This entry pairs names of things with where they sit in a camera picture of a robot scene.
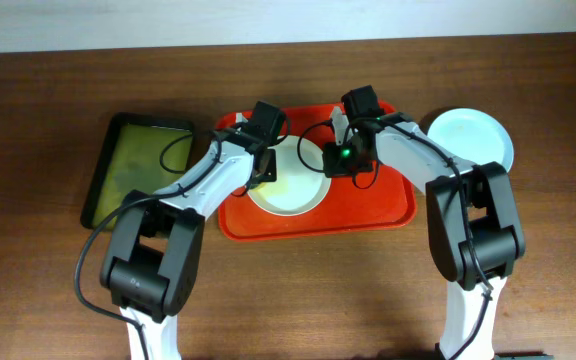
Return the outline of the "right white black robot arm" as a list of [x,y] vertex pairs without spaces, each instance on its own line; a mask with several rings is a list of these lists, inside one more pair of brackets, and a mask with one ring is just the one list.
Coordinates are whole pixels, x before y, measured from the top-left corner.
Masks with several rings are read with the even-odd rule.
[[447,282],[439,357],[495,358],[498,299],[525,253],[506,169],[451,153],[407,114],[386,112],[371,86],[344,94],[326,124],[335,136],[323,150],[326,177],[354,179],[388,167],[425,196],[430,254]]

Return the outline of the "light blue top plate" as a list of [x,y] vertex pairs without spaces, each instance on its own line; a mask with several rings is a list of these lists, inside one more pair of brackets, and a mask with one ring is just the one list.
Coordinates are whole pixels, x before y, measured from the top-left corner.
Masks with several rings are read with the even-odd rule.
[[440,114],[427,136],[452,154],[478,165],[497,162],[509,172],[514,146],[507,130],[491,115],[470,108]]

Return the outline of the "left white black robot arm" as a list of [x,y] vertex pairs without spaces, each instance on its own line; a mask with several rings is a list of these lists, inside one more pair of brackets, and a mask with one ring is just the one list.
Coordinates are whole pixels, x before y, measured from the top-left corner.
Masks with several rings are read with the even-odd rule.
[[100,283],[128,328],[133,359],[178,359],[177,316],[196,282],[205,222],[237,189],[276,179],[274,147],[284,111],[258,102],[249,117],[216,130],[204,157],[172,184],[134,190],[109,215]]

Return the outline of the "white plate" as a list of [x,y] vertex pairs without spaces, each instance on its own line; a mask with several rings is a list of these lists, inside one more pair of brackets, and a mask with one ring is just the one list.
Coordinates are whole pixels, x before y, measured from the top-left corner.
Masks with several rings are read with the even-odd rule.
[[322,150],[310,140],[302,139],[298,156],[298,140],[298,136],[290,135],[274,146],[277,179],[248,192],[253,203],[265,212],[277,216],[301,215],[317,207],[328,194],[332,180],[302,163],[322,168]]

